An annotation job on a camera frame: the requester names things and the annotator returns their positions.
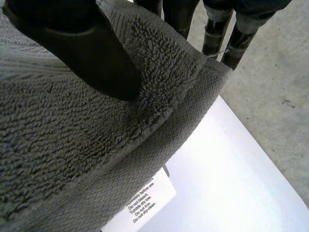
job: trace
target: concrete floor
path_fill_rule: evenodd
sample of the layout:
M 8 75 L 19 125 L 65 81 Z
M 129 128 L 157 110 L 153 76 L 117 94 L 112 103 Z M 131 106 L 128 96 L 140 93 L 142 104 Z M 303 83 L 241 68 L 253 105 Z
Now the concrete floor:
M 309 206 L 309 1 L 293 0 L 259 29 L 221 96 Z M 201 51 L 202 2 L 188 41 Z M 232 32 L 229 25 L 222 50 Z

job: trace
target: white label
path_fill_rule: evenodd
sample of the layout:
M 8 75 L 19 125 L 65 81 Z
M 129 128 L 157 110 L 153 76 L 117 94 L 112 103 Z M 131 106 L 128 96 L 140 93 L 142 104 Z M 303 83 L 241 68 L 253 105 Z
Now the white label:
M 161 168 L 101 230 L 136 232 L 175 195 L 169 177 Z

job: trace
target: gray towel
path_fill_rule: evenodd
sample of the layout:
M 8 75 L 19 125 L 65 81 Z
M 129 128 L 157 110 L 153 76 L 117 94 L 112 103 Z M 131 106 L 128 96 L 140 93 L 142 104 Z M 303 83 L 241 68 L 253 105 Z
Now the gray towel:
M 0 231 L 99 231 L 226 81 L 229 68 L 156 15 L 125 0 L 99 6 L 141 71 L 133 102 L 93 90 L 0 15 Z

